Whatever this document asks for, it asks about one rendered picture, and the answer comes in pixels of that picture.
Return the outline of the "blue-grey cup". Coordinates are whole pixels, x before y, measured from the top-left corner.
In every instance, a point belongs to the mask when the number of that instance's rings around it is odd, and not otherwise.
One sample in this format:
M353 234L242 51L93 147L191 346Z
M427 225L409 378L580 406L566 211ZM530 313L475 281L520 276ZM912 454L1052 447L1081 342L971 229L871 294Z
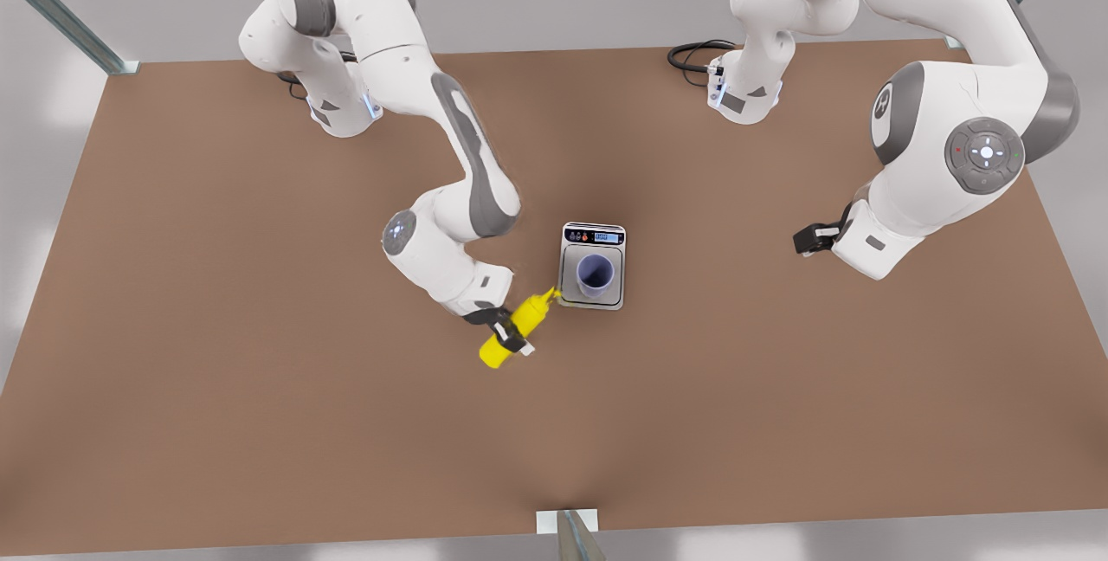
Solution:
M615 278L615 265L603 254L586 254L577 263L577 285L586 298L599 298Z

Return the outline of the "silver digital kitchen scale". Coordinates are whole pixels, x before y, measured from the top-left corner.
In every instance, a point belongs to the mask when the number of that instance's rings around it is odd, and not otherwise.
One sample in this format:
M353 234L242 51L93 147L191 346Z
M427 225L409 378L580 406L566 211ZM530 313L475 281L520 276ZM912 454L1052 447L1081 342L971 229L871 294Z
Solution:
M624 304L626 230L618 225L567 222L562 228L557 288L564 307L618 310ZM598 253L615 265L615 278L599 298L586 298L577 285L577 263L586 254Z

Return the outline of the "yellow sauce bottle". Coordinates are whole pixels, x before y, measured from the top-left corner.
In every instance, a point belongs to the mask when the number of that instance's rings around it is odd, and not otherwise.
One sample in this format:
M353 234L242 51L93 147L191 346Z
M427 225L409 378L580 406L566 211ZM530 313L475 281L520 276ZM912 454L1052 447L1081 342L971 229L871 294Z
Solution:
M524 337L531 335L538 325L545 320L547 313L550 312L551 305L554 300L558 300L562 296L561 290L556 287L548 289L545 293L538 293L538 295L532 295L531 297L523 300L519 308L511 313L511 320L513 320L516 326L519 326L519 332L522 332ZM503 363L506 363L511 356L516 355L516 353L507 351L502 345L494 341L493 336L488 338L479 349L479 356L481 360L486 364L490 368L499 368Z

